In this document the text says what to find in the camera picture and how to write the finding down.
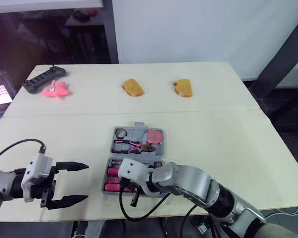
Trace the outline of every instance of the toast slice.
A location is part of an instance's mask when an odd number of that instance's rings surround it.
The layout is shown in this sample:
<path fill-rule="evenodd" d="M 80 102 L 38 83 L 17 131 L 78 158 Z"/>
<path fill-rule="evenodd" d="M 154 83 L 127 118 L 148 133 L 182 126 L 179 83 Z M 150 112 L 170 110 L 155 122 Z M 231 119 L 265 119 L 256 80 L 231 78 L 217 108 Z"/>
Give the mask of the toast slice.
<path fill-rule="evenodd" d="M 173 83 L 175 92 L 181 97 L 189 98 L 192 96 L 191 84 L 188 79 L 180 79 Z"/>
<path fill-rule="evenodd" d="M 138 83 L 133 79 L 126 80 L 123 84 L 123 89 L 132 97 L 138 97 L 144 93 Z"/>

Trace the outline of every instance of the wooden table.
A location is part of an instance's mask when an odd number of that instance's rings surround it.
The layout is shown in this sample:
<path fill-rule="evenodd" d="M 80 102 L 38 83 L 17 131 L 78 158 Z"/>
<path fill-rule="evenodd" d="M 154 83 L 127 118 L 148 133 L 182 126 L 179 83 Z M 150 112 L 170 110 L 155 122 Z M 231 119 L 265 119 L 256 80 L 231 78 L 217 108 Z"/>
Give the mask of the wooden table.
<path fill-rule="evenodd" d="M 62 65 L 72 95 L 63 99 L 21 89 L 0 121 L 0 150 L 25 138 L 47 145 L 56 161 L 90 166 L 57 175 L 55 199 L 86 194 L 85 201 L 63 209 L 41 209 L 40 201 L 5 202 L 0 221 L 65 221 L 122 218 L 118 197 L 101 192 L 114 127 L 135 121 L 165 132 L 163 159 L 199 167 L 259 209 L 298 206 L 298 166 L 289 150 L 228 63 Z M 29 78 L 48 66 L 38 66 Z M 121 84 L 136 79 L 145 91 L 129 97 Z M 188 78 L 192 98 L 181 98 L 172 82 Z M 23 143 L 0 157 L 0 169 L 23 168 L 38 145 Z M 131 216 L 149 211 L 158 198 L 140 198 Z M 152 216 L 184 215 L 192 203 L 170 196 Z M 193 214 L 205 213 L 195 209 Z"/>

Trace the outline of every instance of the pink tape measure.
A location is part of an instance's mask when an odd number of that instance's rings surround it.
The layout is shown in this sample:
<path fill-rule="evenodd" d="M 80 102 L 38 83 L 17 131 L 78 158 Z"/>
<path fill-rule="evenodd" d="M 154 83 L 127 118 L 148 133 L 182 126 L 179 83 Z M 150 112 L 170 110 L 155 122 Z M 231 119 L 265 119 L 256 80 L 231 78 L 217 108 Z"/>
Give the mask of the pink tape measure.
<path fill-rule="evenodd" d="M 148 130 L 147 142 L 158 145 L 162 141 L 162 133 L 158 130 Z"/>

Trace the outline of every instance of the power strip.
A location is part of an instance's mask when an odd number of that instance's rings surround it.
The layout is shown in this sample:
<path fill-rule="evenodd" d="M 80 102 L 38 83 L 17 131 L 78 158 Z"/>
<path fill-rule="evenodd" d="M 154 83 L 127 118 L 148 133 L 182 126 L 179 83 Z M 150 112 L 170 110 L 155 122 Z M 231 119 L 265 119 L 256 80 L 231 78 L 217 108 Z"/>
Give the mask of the power strip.
<path fill-rule="evenodd" d="M 53 66 L 48 71 L 41 73 L 39 76 L 36 76 L 31 80 L 25 80 L 22 85 L 29 93 L 34 94 L 39 92 L 40 88 L 44 84 L 51 82 L 56 77 L 62 77 L 65 75 L 66 72 L 64 69 Z"/>

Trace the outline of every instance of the pliers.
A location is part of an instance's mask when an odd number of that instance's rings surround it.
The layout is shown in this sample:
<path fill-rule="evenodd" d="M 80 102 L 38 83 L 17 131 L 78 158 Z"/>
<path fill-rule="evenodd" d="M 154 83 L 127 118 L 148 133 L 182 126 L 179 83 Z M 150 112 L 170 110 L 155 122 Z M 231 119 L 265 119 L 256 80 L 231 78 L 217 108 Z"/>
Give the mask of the pliers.
<path fill-rule="evenodd" d="M 155 148 L 151 145 L 142 145 L 140 142 L 137 141 L 131 141 L 131 140 L 114 140 L 115 144 L 129 144 L 135 146 L 135 148 L 132 148 L 130 150 L 117 150 L 113 149 L 112 152 L 114 153 L 120 153 L 120 154 L 140 154 L 141 152 L 152 152 L 155 151 Z"/>

